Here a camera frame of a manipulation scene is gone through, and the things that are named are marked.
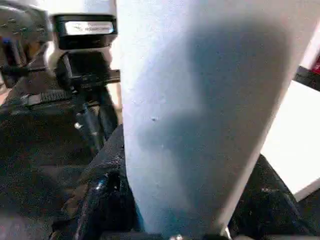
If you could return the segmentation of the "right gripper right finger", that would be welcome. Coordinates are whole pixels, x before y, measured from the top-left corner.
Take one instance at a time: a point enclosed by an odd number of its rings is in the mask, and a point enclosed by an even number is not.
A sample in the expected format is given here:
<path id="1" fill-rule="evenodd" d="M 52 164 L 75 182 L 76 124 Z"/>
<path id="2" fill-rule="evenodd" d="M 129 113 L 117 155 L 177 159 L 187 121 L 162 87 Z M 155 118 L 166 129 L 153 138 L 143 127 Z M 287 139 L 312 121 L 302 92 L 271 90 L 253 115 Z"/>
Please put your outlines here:
<path id="1" fill-rule="evenodd" d="M 260 155 L 228 223 L 230 236 L 261 240 L 268 236 L 319 237 L 287 185 Z"/>

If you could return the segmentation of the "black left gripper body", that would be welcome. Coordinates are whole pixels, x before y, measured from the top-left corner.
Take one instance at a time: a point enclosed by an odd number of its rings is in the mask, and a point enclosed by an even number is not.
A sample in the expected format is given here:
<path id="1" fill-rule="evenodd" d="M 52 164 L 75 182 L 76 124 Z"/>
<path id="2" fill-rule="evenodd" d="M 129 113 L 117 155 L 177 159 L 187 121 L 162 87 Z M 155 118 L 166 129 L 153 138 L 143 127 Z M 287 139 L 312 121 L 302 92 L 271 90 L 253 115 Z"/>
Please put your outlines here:
<path id="1" fill-rule="evenodd" d="M 96 91 L 121 81 L 120 71 L 112 70 L 100 51 L 67 52 L 58 59 L 54 74 L 69 94 Z"/>

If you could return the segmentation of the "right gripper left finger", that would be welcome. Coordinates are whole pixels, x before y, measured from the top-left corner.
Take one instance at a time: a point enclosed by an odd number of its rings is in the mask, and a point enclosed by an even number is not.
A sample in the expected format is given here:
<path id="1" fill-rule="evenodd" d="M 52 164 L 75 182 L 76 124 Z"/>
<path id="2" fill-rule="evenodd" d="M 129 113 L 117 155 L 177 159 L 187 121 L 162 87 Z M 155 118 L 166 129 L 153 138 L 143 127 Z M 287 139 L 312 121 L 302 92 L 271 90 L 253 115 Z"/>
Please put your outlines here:
<path id="1" fill-rule="evenodd" d="M 123 125 L 81 173 L 74 191 L 52 224 L 51 240 L 98 240 L 104 232 L 139 229 L 128 183 Z"/>

